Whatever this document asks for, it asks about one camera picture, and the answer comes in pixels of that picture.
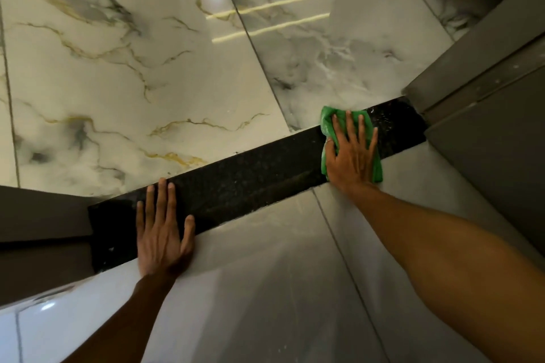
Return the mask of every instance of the microfiber cloth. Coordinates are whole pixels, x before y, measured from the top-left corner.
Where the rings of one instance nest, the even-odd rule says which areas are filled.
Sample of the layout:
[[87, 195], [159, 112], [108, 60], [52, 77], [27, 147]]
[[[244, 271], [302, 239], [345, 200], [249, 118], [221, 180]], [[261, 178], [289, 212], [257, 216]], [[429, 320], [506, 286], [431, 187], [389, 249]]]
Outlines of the microfiber cloth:
[[[331, 120], [331, 117], [333, 114], [337, 115], [339, 124], [341, 125], [341, 128], [343, 132], [346, 134], [346, 111], [343, 111], [341, 109], [335, 109], [331, 108], [330, 106], [324, 106], [322, 108], [322, 115], [320, 117], [320, 126], [322, 128], [322, 133], [329, 137], [333, 138], [333, 141], [335, 142], [335, 152], [339, 152], [339, 142], [337, 140], [337, 135], [335, 135], [335, 130], [333, 129], [333, 121]], [[371, 122], [371, 118], [369, 118], [369, 115], [366, 111], [352, 111], [352, 118], [354, 119], [354, 126], [356, 128], [356, 135], [358, 135], [358, 118], [360, 115], [364, 116], [364, 123], [365, 123], [365, 138], [367, 142], [367, 148], [369, 147], [369, 144], [371, 143], [371, 138], [373, 137], [373, 124]], [[328, 171], [325, 167], [325, 145], [324, 149], [322, 151], [322, 174], [325, 175], [326, 178], [328, 178]], [[374, 159], [373, 159], [373, 182], [382, 182], [382, 164], [380, 163], [380, 157], [378, 154], [378, 151], [375, 153]]]

